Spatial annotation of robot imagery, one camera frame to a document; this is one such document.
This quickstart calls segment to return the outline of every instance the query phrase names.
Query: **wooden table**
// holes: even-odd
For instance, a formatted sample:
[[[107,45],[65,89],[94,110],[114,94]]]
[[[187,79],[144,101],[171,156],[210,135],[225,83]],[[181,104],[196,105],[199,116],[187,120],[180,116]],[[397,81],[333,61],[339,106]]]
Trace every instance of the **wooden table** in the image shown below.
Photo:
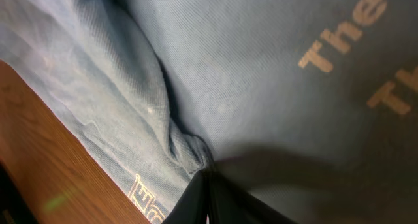
[[[2,61],[0,160],[39,223],[148,223]]]

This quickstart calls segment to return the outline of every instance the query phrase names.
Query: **blue fabric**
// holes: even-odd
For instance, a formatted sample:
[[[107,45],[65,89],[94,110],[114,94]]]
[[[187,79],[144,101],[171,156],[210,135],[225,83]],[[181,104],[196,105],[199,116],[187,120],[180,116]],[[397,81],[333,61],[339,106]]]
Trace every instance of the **blue fabric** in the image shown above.
[[[287,217],[416,223],[417,1],[0,0],[0,58],[152,222],[210,154],[266,148],[225,173],[279,178],[251,193]]]

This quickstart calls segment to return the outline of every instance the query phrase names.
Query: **gray fabric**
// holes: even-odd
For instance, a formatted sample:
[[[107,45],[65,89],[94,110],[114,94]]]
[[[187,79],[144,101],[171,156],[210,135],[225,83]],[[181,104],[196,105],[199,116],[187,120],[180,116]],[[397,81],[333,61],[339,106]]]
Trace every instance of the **gray fabric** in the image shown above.
[[[359,1],[1,0],[0,58],[164,215],[209,157],[181,131],[242,155],[220,168],[299,223],[416,223],[418,95],[397,73],[418,66],[418,0],[370,24]],[[344,21],[348,51],[321,37]],[[300,67],[316,40],[329,72]],[[409,109],[370,102],[387,83]]]

